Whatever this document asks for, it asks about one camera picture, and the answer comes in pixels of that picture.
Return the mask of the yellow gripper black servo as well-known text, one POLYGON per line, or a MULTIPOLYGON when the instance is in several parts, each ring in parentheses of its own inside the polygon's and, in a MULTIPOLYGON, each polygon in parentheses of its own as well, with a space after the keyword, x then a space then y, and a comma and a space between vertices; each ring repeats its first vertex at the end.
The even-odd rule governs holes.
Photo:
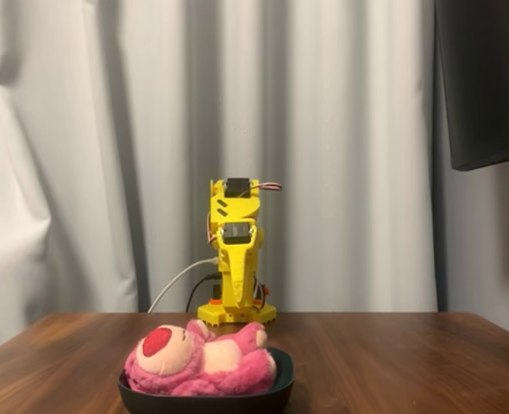
POLYGON ((264 244, 264 229, 252 219, 236 219, 217 225, 213 247, 219 253, 223 276, 222 301, 226 311, 245 311, 253 305, 256 263, 264 244))

